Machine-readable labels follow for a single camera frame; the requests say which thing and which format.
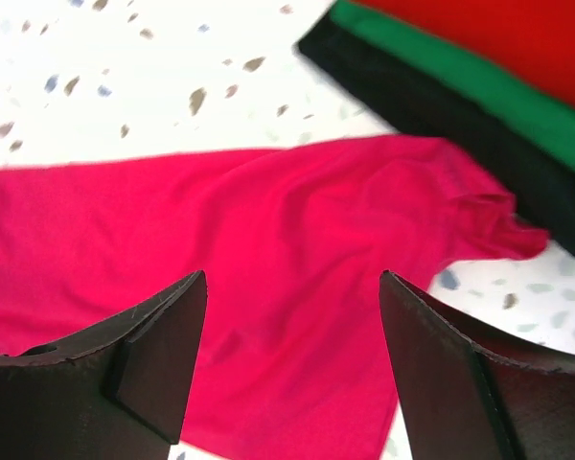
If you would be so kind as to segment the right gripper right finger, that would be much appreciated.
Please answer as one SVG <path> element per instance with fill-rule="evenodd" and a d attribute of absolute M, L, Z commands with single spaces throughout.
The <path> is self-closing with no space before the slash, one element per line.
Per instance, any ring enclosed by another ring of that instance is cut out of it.
<path fill-rule="evenodd" d="M 575 355 L 385 271 L 381 320 L 415 459 L 575 460 Z"/>

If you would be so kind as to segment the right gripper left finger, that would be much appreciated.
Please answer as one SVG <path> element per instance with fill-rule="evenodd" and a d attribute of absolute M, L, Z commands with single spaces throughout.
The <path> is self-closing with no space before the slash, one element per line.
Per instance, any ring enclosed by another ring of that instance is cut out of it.
<path fill-rule="evenodd" d="M 0 459 L 165 459 L 206 312 L 194 272 L 102 322 L 0 356 Z"/>

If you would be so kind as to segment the magenta pink t-shirt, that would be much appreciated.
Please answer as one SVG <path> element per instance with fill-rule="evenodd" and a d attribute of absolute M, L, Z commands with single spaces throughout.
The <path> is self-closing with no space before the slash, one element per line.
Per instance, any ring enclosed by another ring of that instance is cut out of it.
<path fill-rule="evenodd" d="M 203 270 L 181 437 L 232 459 L 377 459 L 397 405 L 380 275 L 529 259 L 544 230 L 466 153 L 388 135 L 0 171 L 0 354 Z"/>

